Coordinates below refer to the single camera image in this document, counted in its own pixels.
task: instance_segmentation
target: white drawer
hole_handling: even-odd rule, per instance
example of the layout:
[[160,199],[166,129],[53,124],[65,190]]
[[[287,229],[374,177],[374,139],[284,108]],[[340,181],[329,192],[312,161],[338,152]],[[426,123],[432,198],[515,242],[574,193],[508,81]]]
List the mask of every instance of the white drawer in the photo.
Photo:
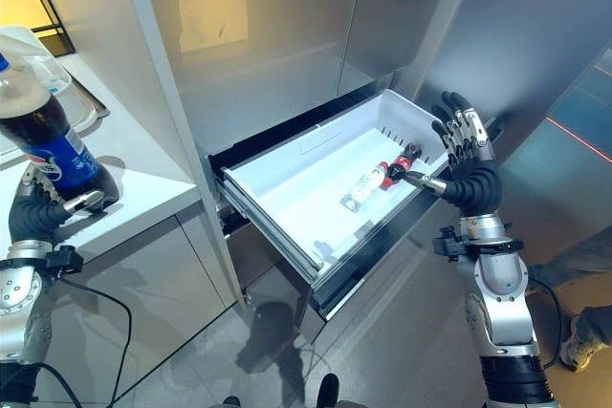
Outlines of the white drawer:
[[311,284],[315,298],[318,290],[326,292],[316,301],[319,312],[331,310],[339,292],[352,289],[434,201],[425,195],[408,211],[419,190],[400,181],[374,191],[358,212],[340,203],[363,173],[393,162],[408,142],[423,149],[412,170],[439,174],[447,156],[431,130],[434,119],[385,90],[224,169],[222,192],[229,201]]

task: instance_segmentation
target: black cable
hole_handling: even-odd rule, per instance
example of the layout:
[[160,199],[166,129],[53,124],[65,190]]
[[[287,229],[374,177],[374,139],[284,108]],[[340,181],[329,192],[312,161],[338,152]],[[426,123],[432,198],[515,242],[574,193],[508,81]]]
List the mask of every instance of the black cable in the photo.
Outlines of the black cable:
[[563,317],[561,316],[561,306],[559,305],[557,295],[555,294],[555,292],[550,287],[548,287],[542,281],[538,281],[537,279],[534,279],[533,277],[531,277],[529,280],[537,282],[544,289],[546,289],[548,291],[548,293],[553,298],[553,302],[555,303],[555,308],[557,309],[557,318],[558,318],[557,347],[555,349],[555,355],[553,355],[553,358],[551,359],[551,361],[544,365],[544,370],[546,370],[548,368],[551,368],[553,365],[555,365],[557,363],[558,355],[559,355],[559,353],[561,351],[561,340],[563,339]]
[[70,398],[71,402],[75,405],[75,407],[83,408],[83,405],[81,405],[80,401],[78,401],[77,396],[71,389],[70,385],[68,384],[68,381],[66,381],[64,376],[62,376],[61,373],[58,370],[56,370],[54,367],[52,367],[51,365],[47,363],[43,363],[43,362],[27,363],[25,365],[22,365],[18,371],[13,373],[6,381],[2,383],[2,386],[0,386],[0,392],[3,391],[11,383],[11,381],[13,381],[17,376],[19,376],[21,372],[24,372],[25,370],[30,369],[30,368],[44,368],[49,373],[51,373],[53,376],[55,376],[55,379],[57,379],[57,382],[59,382],[59,384],[61,384],[61,387],[64,388],[64,391],[66,391],[66,394],[68,394],[68,397]]
[[72,286],[75,287],[77,289],[81,289],[81,290],[85,290],[85,291],[89,291],[91,293],[95,293],[96,295],[99,295],[103,298],[106,298],[107,300],[112,301],[113,303],[117,303],[119,306],[121,306],[125,312],[127,313],[127,339],[125,340],[125,345],[123,346],[123,352],[121,353],[121,361],[119,364],[119,369],[117,371],[117,378],[115,379],[115,387],[113,388],[113,396],[111,398],[111,402],[106,405],[106,408],[112,408],[115,403],[117,402],[117,390],[119,389],[119,382],[121,379],[121,372],[123,371],[123,364],[125,362],[125,355],[127,354],[127,348],[130,345],[130,341],[132,340],[132,312],[130,311],[130,309],[127,307],[127,305],[125,305],[125,303],[123,303],[122,301],[118,300],[117,298],[104,293],[103,291],[100,290],[96,290],[96,289],[92,289],[91,287],[87,287],[87,286],[83,286],[81,284],[77,284],[76,282],[72,282],[72,281],[68,281],[66,279],[64,279],[63,277],[60,277],[57,279],[60,282],[63,282],[64,284],[68,285],[68,286]]

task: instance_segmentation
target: plastic bottle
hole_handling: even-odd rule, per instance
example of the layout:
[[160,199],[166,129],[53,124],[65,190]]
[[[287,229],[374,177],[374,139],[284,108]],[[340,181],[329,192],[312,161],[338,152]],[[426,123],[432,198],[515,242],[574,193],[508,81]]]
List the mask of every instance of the plastic bottle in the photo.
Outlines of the plastic bottle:
[[13,69],[0,54],[0,133],[17,145],[68,201],[100,190],[100,211],[119,198],[109,172],[87,150],[61,105],[35,78]]
[[342,197],[340,200],[342,205],[353,212],[359,211],[365,200],[383,183],[388,167],[389,165],[382,161],[370,172],[363,174],[350,191]]
[[381,188],[386,190],[389,186],[399,182],[404,176],[404,172],[412,167],[412,163],[423,154],[421,146],[416,143],[409,143],[402,154],[396,158],[386,171],[386,177],[382,181]]

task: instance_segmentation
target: coca-cola bottle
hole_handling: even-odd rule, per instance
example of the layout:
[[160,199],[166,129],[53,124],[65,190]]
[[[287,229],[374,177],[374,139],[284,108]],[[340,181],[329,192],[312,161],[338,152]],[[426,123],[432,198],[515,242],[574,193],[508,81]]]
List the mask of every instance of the coca-cola bottle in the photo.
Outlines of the coca-cola bottle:
[[396,158],[389,168],[386,170],[386,176],[382,181],[381,188],[386,190],[394,183],[399,182],[403,177],[405,171],[412,167],[412,163],[415,162],[423,154],[421,146],[416,143],[409,143],[402,154]]
[[119,199],[115,181],[70,126],[57,99],[1,54],[0,133],[38,166],[64,200],[100,190],[104,199],[88,209],[100,211]]

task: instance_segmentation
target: small bottle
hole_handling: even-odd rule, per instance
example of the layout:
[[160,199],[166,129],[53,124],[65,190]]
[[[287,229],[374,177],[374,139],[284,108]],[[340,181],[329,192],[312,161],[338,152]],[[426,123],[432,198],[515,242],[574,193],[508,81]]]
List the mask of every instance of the small bottle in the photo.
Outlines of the small bottle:
[[65,201],[92,190],[100,211],[119,199],[109,172],[87,150],[64,109],[34,77],[13,69],[0,54],[0,133],[17,145]]
[[383,184],[388,167],[389,165],[382,161],[370,172],[363,174],[350,191],[342,197],[341,204],[353,212],[359,211],[372,192]]
[[415,162],[423,154],[421,146],[416,143],[409,143],[402,154],[396,158],[386,171],[386,177],[382,181],[381,188],[386,190],[394,183],[399,182],[404,176],[404,172],[412,167]]

